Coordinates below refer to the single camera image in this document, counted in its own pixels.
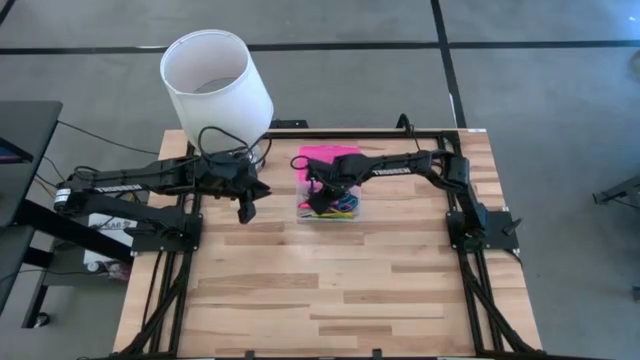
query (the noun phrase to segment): white lampshade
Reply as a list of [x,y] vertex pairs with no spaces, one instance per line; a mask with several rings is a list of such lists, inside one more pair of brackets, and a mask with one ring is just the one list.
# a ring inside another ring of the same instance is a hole
[[[183,36],[162,56],[160,74],[182,128],[196,147],[205,126],[217,126],[249,145],[269,128],[273,102],[247,45],[234,34],[202,30]],[[202,137],[206,152],[239,146],[215,130]]]

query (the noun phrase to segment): power cord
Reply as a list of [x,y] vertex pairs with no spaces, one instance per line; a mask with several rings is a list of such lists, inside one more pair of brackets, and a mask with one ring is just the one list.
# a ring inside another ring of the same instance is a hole
[[136,195],[136,192],[135,192],[135,191],[132,191],[132,192],[131,192],[131,197],[133,197],[133,201],[134,201],[136,204],[142,204],[142,200],[140,200],[140,198],[138,197],[138,195]]
[[[158,172],[153,173],[153,174],[148,174],[148,175],[146,175],[146,176],[162,175],[162,174],[165,174],[165,173],[171,172],[171,171],[173,171],[173,170],[175,170],[175,169],[181,168],[181,167],[183,167],[183,166],[187,166],[187,165],[189,165],[189,164],[191,164],[191,163],[193,163],[193,162],[196,162],[196,161],[198,161],[198,158],[193,158],[193,159],[187,160],[187,161],[185,161],[185,162],[183,162],[183,163],[180,163],[180,164],[178,164],[178,165],[172,166],[172,167],[170,167],[170,168],[168,168],[168,169],[164,169],[164,170],[158,171]],[[80,169],[90,170],[90,172],[87,172],[87,171],[80,172],[80,171],[79,171]],[[91,181],[91,179],[90,179],[90,178],[83,177],[83,176],[84,176],[84,174],[90,174],[91,172],[98,172],[98,170],[96,170],[96,169],[94,169],[94,168],[92,168],[92,167],[89,167],[89,166],[76,166],[76,167],[74,168],[73,172],[74,172],[74,174],[75,174],[77,177],[79,177],[80,179],[85,180],[85,181]],[[119,176],[112,176],[112,177],[101,178],[100,180],[102,180],[102,181],[106,181],[106,180],[116,180],[116,179],[121,179],[121,178],[122,178],[122,175],[119,175]]]
[[12,274],[9,274],[5,277],[0,278],[0,283],[2,283],[3,281],[10,279],[14,276],[18,276],[18,274],[22,274],[25,272],[44,272],[44,273],[48,273],[48,274],[54,274],[54,275],[97,275],[99,273],[90,273],[90,272],[82,272],[82,271],[72,271],[72,272],[64,272],[64,273],[60,273],[60,272],[54,272],[54,271],[49,271],[46,269],[32,269],[32,270],[20,270],[20,271],[16,271]]
[[147,323],[147,314],[149,313],[149,304],[151,303],[151,294],[153,294],[153,287],[156,284],[156,275],[158,273],[158,266],[160,265],[160,259],[162,258],[162,251],[158,252],[158,257],[156,257],[156,262],[153,265],[153,273],[151,275],[151,284],[149,285],[149,293],[147,294],[147,303],[144,305],[144,313],[142,314],[142,330],[144,330],[144,325]]
[[64,176],[62,176],[62,174],[60,173],[60,171],[58,171],[58,168],[56,167],[56,164],[55,164],[51,159],[49,159],[49,158],[48,158],[48,157],[46,157],[46,156],[43,156],[42,158],[43,158],[43,159],[45,159],[45,160],[47,160],[47,161],[51,164],[51,166],[53,167],[53,170],[54,170],[54,171],[56,172],[56,174],[58,174],[58,176],[60,177],[60,180],[61,180],[61,181],[64,181]]
[[159,300],[156,309],[151,314],[149,320],[143,325],[142,330],[134,337],[133,341],[129,346],[122,349],[118,356],[120,355],[136,355],[140,354],[144,349],[145,344],[151,337],[151,334],[158,327],[160,322],[164,319],[165,314],[173,300],[176,298],[179,292],[183,291],[183,289],[187,286],[187,282],[185,278],[189,273],[189,266],[187,262],[182,262],[180,266],[180,270],[178,270],[178,274],[173,280],[172,285],[169,287],[169,291]]
[[134,148],[134,147],[131,147],[131,146],[127,146],[127,145],[119,144],[119,143],[117,143],[117,142],[115,142],[115,141],[112,141],[112,140],[109,140],[109,139],[105,139],[105,138],[103,138],[102,136],[98,136],[98,135],[96,135],[96,134],[92,134],[92,133],[90,133],[90,132],[88,132],[88,131],[86,131],[86,130],[80,129],[80,128],[79,128],[79,127],[77,127],[77,126],[71,125],[71,124],[66,123],[66,122],[64,122],[64,121],[61,121],[61,120],[58,120],[58,123],[60,123],[60,124],[62,124],[62,125],[64,125],[64,126],[70,127],[70,128],[72,128],[72,129],[74,129],[74,130],[76,130],[76,131],[79,131],[79,132],[83,133],[83,134],[86,134],[86,135],[92,136],[92,137],[94,137],[94,138],[96,138],[96,139],[100,139],[100,140],[102,140],[102,141],[104,141],[104,142],[108,142],[109,144],[112,144],[112,145],[115,145],[115,146],[120,146],[121,148],[129,149],[129,150],[132,150],[132,151],[137,151],[137,152],[141,152],[141,153],[149,154],[149,155],[156,155],[156,156],[157,156],[157,155],[160,155],[160,153],[157,153],[157,152],[148,151],[148,150],[142,150],[142,149],[137,149],[137,148]]
[[247,144],[247,142],[246,142],[246,141],[244,141],[244,140],[240,139],[239,137],[237,137],[237,136],[235,136],[235,135],[231,134],[230,132],[228,132],[228,131],[226,131],[226,130],[224,130],[224,129],[221,129],[221,128],[217,127],[217,126],[205,126],[205,127],[203,127],[203,128],[200,130],[200,133],[198,133],[198,143],[197,143],[197,146],[198,146],[198,151],[200,152],[200,155],[201,155],[201,156],[202,156],[202,157],[207,161],[207,163],[209,163],[209,164],[211,163],[211,157],[210,157],[210,154],[209,154],[209,153],[207,153],[207,152],[205,152],[205,151],[203,151],[203,149],[202,149],[202,136],[204,135],[204,133],[205,133],[207,130],[216,130],[216,131],[219,131],[219,132],[221,132],[222,134],[224,134],[224,135],[226,135],[226,136],[228,136],[228,137],[230,137],[230,138],[232,138],[232,139],[234,139],[234,140],[236,140],[237,142],[239,142],[239,143],[241,143],[241,144],[242,144],[242,146],[238,146],[238,147],[236,147],[236,148],[234,148],[234,149],[223,150],[223,151],[219,151],[219,152],[234,152],[234,151],[240,151],[240,150],[246,150],[247,152],[251,152],[251,151],[253,151],[253,149],[258,145],[258,143],[260,143],[260,140],[262,140],[263,136],[265,136],[265,135],[266,135],[266,136],[267,136],[267,138],[269,139],[269,145],[267,145],[267,150],[265,150],[264,154],[260,157],[260,159],[258,159],[258,160],[257,160],[257,161],[255,161],[255,162],[252,162],[252,164],[254,164],[254,165],[255,165],[255,164],[259,164],[259,163],[261,163],[262,161],[264,161],[264,159],[265,159],[265,158],[267,157],[267,155],[269,154],[269,151],[271,151],[271,144],[272,144],[272,142],[273,142],[273,139],[271,138],[271,136],[269,135],[269,133],[268,133],[268,132],[267,132],[267,133],[265,133],[265,134],[264,134],[263,136],[261,136],[260,138],[258,138],[258,140],[256,140],[253,144],[251,144],[251,146],[249,146],[249,144]]
[[413,141],[416,142],[416,147],[418,148],[418,151],[422,150],[420,149],[420,144],[418,143],[418,137],[416,136],[416,132],[413,124],[409,125],[409,129],[410,129],[409,131],[411,132],[411,135],[413,136]]
[[518,263],[520,263],[520,266],[523,266],[523,265],[522,265],[522,259],[520,259],[520,256],[519,256],[518,254],[516,254],[516,253],[514,252],[514,250],[504,249],[504,251],[505,251],[507,254],[511,255],[514,259],[516,259],[516,260],[518,261]]
[[55,184],[54,184],[54,183],[52,183],[52,182],[51,182],[51,181],[49,181],[49,180],[46,180],[45,178],[43,178],[43,177],[42,177],[42,176],[40,176],[39,174],[36,174],[36,178],[37,178],[38,180],[42,181],[43,183],[45,183],[45,184],[47,184],[47,185],[51,186],[52,188],[56,189],[56,186],[55,186]]
[[44,183],[43,183],[42,181],[40,181],[40,179],[33,179],[33,181],[34,181],[36,184],[40,185],[40,187],[42,187],[42,189],[43,189],[47,194],[49,194],[49,196],[50,196],[52,199],[53,199],[53,198],[55,198],[55,195],[54,195],[52,192],[50,192],[50,191],[49,191],[49,189],[47,189],[47,187],[44,185]]
[[103,227],[105,227],[108,223],[110,223],[115,218],[116,218],[115,216],[111,216],[107,221],[103,222],[102,224],[100,224],[100,225],[91,225],[89,227],[92,228],[92,229],[95,229],[95,230],[101,230]]

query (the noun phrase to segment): clear plastic container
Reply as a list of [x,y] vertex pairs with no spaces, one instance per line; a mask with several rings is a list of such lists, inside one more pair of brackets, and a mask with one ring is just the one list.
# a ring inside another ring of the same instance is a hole
[[[332,163],[338,156],[359,154],[357,146],[318,145],[302,146],[298,155],[311,159]],[[304,167],[306,159],[298,159],[296,167]],[[296,170],[296,214],[299,221],[357,221],[362,206],[362,190],[359,186],[349,189],[348,193],[338,201],[335,201],[329,210],[323,214],[316,214],[307,204],[309,194],[322,189],[319,182],[309,182],[306,179],[307,170]]]

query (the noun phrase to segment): metal stand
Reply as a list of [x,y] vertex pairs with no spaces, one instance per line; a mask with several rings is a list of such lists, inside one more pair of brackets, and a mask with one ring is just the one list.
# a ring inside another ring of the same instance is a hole
[[138,222],[125,229],[133,237],[131,251],[192,251],[200,246],[202,215],[185,214],[181,206],[154,208],[107,195],[74,193],[67,200],[68,208],[82,213],[101,213]]
[[518,238],[513,229],[515,224],[508,211],[489,211],[487,213],[487,235],[484,239],[472,239],[465,236],[464,216],[459,211],[447,213],[447,228],[451,246],[462,247],[467,253],[474,253],[480,248],[492,250],[518,250]]
[[31,225],[53,237],[77,244],[125,264],[133,264],[128,246],[100,232],[60,216],[30,200],[24,200],[16,215],[20,225]]
[[42,303],[44,303],[44,298],[47,295],[47,290],[49,287],[47,285],[43,285],[44,277],[46,274],[41,274],[40,279],[38,280],[38,286],[36,287],[35,293],[31,297],[31,302],[29,302],[29,307],[27,308],[27,313],[24,316],[24,320],[22,320],[22,327],[25,329],[33,329],[38,324],[38,316],[41,314],[45,314],[40,311],[42,308]]
[[593,200],[596,204],[606,204],[611,200],[627,197],[630,205],[636,209],[640,209],[640,176],[634,176],[633,178],[624,181],[610,189],[607,189],[601,193],[594,193]]
[[[187,148],[187,155],[193,155],[195,148],[189,144]],[[191,206],[190,217],[199,219],[199,226],[202,226],[202,216],[200,216],[200,205],[202,196],[196,195],[193,199]],[[178,196],[176,207],[183,209],[186,203],[186,195]],[[167,251],[167,258],[165,260],[164,272],[162,274],[162,280],[160,283],[160,293],[158,297],[158,305],[156,310],[151,314],[148,321],[144,324],[143,329],[134,338],[131,345],[123,349],[121,353],[112,354],[109,359],[175,359],[178,352],[178,345],[180,342],[180,332],[182,330],[182,318],[184,316],[184,307],[187,297],[187,284],[189,282],[189,274],[191,270],[191,260],[193,258],[193,251],[196,249],[187,249],[184,251],[182,257],[182,264],[178,270],[173,282],[173,270],[176,261],[177,251]],[[164,317],[166,315],[169,306],[173,301],[176,301],[173,323],[171,326],[171,337],[169,339],[168,351],[159,351],[160,337],[162,335],[162,328]],[[144,348],[149,343],[148,353],[144,354]]]

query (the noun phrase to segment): wooden table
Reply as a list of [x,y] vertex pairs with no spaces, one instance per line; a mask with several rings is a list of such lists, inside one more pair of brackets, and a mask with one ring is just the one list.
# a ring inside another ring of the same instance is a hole
[[[460,138],[479,200],[501,209],[487,133],[460,130]],[[357,145],[370,156],[416,150],[407,139],[274,140],[259,174],[273,195],[256,202],[251,223],[238,224],[237,202],[203,200],[205,229],[191,267],[178,355],[371,356],[374,348],[385,356],[472,355],[445,193],[418,176],[376,178],[363,186],[360,222],[299,223],[289,161],[303,144]],[[433,140],[420,146],[437,148]],[[160,157],[182,156],[186,147],[182,131],[167,131]],[[153,195],[149,203],[173,205],[175,198]],[[499,250],[486,257],[496,305],[539,348],[520,265]],[[140,329],[155,259],[149,253],[135,260],[115,351]],[[479,313],[490,348],[480,305]],[[168,346],[167,323],[160,350]]]

